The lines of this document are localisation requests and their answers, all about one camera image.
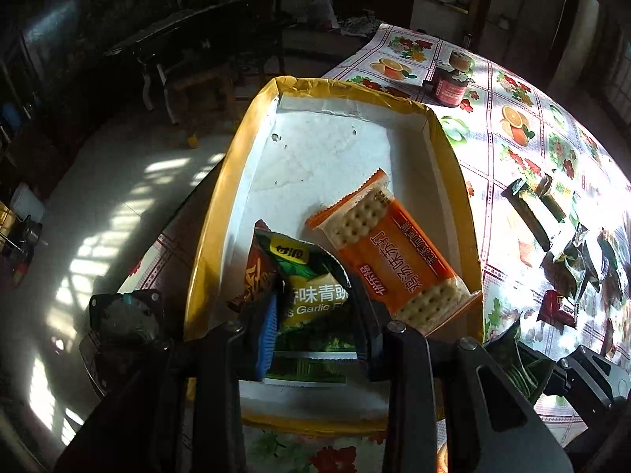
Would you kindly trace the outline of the dark foil snack bag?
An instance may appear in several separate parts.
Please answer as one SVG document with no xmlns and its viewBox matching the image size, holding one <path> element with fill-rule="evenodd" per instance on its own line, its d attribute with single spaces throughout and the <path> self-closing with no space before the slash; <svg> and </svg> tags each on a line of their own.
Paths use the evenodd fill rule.
<svg viewBox="0 0 631 473">
<path fill-rule="evenodd" d="M 628 300 L 628 278 L 618 243 L 611 232 L 601 229 L 597 244 L 602 256 L 600 285 L 603 303 L 619 311 Z"/>
</svg>

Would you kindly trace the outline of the dark wooden chair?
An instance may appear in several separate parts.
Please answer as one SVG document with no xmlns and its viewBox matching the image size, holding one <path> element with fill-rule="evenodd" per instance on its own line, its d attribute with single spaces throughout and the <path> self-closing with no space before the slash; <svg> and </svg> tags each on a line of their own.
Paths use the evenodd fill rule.
<svg viewBox="0 0 631 473">
<path fill-rule="evenodd" d="M 279 18 L 277 4 L 269 1 L 213 4 L 173 13 L 112 46 L 107 54 L 140 66 L 143 104 L 152 110 L 152 96 L 161 95 L 171 124 L 189 121 L 189 92 L 206 84 L 236 123 L 239 81 L 254 77 L 263 87 L 286 72 Z"/>
</svg>

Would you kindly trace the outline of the yellow-green snack bag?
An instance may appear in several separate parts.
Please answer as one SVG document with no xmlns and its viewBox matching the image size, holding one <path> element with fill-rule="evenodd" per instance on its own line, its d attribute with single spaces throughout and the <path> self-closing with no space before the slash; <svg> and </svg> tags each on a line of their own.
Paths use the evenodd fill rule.
<svg viewBox="0 0 631 473">
<path fill-rule="evenodd" d="M 510 383 L 535 405 L 550 381 L 555 362 L 521 341 L 521 321 L 517 319 L 501 335 L 490 339 L 484 349 Z"/>
</svg>

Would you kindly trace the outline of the silver foil snack bag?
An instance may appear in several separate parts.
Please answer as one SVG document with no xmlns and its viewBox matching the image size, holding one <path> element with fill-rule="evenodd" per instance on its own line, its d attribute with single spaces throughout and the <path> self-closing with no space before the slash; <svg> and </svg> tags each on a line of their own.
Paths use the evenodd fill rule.
<svg viewBox="0 0 631 473">
<path fill-rule="evenodd" d="M 577 223 L 572 235 L 563 231 L 553 240 L 541 262 L 547 282 L 573 303 L 580 302 L 588 283 L 596 291 L 600 289 L 599 274 L 586 244 L 587 232 L 583 223 Z"/>
</svg>

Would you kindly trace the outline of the orange cracker packet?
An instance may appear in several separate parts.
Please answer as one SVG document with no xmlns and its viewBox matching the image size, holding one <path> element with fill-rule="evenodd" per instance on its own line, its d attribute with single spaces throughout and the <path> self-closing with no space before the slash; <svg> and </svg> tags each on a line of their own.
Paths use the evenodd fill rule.
<svg viewBox="0 0 631 473">
<path fill-rule="evenodd" d="M 472 292 L 387 188 L 379 169 L 359 188 L 307 219 L 362 279 L 392 319 L 423 335 L 453 322 L 481 330 L 482 292 Z"/>
</svg>

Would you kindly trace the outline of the dark green cracker packet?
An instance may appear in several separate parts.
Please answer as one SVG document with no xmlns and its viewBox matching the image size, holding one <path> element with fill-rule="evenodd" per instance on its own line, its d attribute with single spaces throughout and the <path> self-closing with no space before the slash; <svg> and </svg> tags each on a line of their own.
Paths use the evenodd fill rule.
<svg viewBox="0 0 631 473">
<path fill-rule="evenodd" d="M 544 203 L 536 196 L 525 178 L 513 181 L 502 196 L 522 219 L 529 232 L 544 251 L 550 251 L 558 224 Z"/>
</svg>

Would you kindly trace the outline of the green garlic pea snack bag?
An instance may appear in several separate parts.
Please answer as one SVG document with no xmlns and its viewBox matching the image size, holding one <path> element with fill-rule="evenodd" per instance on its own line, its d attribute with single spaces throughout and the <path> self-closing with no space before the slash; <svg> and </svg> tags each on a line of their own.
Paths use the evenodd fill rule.
<svg viewBox="0 0 631 473">
<path fill-rule="evenodd" d="M 349 293 L 337 259 L 317 244 L 264 225 L 254 231 L 254 243 L 277 282 L 277 337 L 265 380 L 301 387 L 346 384 L 356 351 L 344 325 Z"/>
</svg>

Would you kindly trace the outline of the dark red snack wrapper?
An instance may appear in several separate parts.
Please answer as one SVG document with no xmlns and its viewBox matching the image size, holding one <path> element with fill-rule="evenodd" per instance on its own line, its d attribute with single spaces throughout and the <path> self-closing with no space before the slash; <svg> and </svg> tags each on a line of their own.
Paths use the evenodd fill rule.
<svg viewBox="0 0 631 473">
<path fill-rule="evenodd" d="M 259 242 L 260 232 L 269 232 L 269 227 L 263 220 L 254 223 L 254 235 L 244 274 L 244 292 L 227 303 L 228 308 L 238 314 L 242 314 L 246 307 L 264 298 L 271 290 L 276 276 L 276 267 Z"/>
</svg>

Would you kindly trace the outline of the floral fruit-print tablecloth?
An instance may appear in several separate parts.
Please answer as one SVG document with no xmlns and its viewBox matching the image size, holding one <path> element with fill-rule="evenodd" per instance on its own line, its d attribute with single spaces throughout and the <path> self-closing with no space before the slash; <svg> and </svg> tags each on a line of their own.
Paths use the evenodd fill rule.
<svg viewBox="0 0 631 473">
<path fill-rule="evenodd" d="M 408 71 L 409 62 L 424 58 L 428 75 L 447 63 L 452 50 L 474 60 L 459 107 L 434 102 L 411 82 L 388 78 L 375 71 L 377 60 L 392 57 Z M 455 151 L 463 174 L 476 231 L 484 288 L 484 338 L 494 339 L 520 317 L 521 341 L 532 349 L 559 359 L 584 345 L 593 351 L 604 346 L 604 357 L 630 376 L 630 182 L 602 144 L 557 101 L 488 59 L 433 36 L 383 24 L 377 38 L 328 71 L 324 78 L 362 84 L 422 101 L 432 108 Z M 628 300 L 621 310 L 606 307 L 601 285 L 588 283 L 577 306 L 577 328 L 562 330 L 538 321 L 544 293 L 554 289 L 536 268 L 543 251 L 517 212 L 500 194 L 518 178 L 533 192 L 544 173 L 552 176 L 552 193 L 566 212 L 566 223 L 583 223 L 594 235 L 590 257 L 601 283 L 602 256 L 597 244 L 601 229 L 618 243 L 628 278 Z M 167 296 L 186 292 L 192 253 L 175 261 L 176 238 L 185 224 L 176 217 L 169 224 L 177 231 L 162 232 L 156 244 L 121 286 L 125 292 L 157 288 Z M 385 434 L 369 437 L 314 438 L 281 434 L 279 430 L 246 428 L 248 457 L 254 471 L 379 472 Z"/>
</svg>

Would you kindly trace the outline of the green and gold snack bag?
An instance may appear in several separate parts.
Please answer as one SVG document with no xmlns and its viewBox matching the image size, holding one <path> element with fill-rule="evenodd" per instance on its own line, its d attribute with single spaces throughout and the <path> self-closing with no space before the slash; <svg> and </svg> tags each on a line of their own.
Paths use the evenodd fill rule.
<svg viewBox="0 0 631 473">
<path fill-rule="evenodd" d="M 535 194 L 540 202 L 551 212 L 557 222 L 565 222 L 567 219 L 566 212 L 562 206 L 556 201 L 552 193 L 552 176 L 544 173 L 535 189 Z"/>
</svg>

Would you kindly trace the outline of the red-labelled jar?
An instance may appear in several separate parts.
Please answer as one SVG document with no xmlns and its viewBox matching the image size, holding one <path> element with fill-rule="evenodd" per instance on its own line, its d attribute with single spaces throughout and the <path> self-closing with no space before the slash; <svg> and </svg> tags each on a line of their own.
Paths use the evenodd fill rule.
<svg viewBox="0 0 631 473">
<path fill-rule="evenodd" d="M 470 79 L 463 72 L 454 69 L 436 69 L 433 76 L 433 98 L 446 107 L 455 108 L 461 104 Z"/>
</svg>

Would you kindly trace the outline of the small round jar lid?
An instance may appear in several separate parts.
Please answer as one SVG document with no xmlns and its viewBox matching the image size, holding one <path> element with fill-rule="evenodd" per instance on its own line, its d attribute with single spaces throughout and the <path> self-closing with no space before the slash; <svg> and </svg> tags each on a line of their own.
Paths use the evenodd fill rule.
<svg viewBox="0 0 631 473">
<path fill-rule="evenodd" d="M 448 59 L 448 64 L 458 72 L 470 72 L 474 65 L 474 60 L 462 51 L 452 50 Z"/>
</svg>

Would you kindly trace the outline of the red rectangular snack packet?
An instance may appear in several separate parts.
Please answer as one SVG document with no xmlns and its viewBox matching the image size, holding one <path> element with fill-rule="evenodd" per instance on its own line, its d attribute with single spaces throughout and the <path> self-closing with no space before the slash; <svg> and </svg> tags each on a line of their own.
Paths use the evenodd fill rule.
<svg viewBox="0 0 631 473">
<path fill-rule="evenodd" d="M 543 321 L 559 330 L 565 327 L 577 328 L 577 306 L 554 289 L 548 289 L 543 296 L 538 321 Z"/>
</svg>

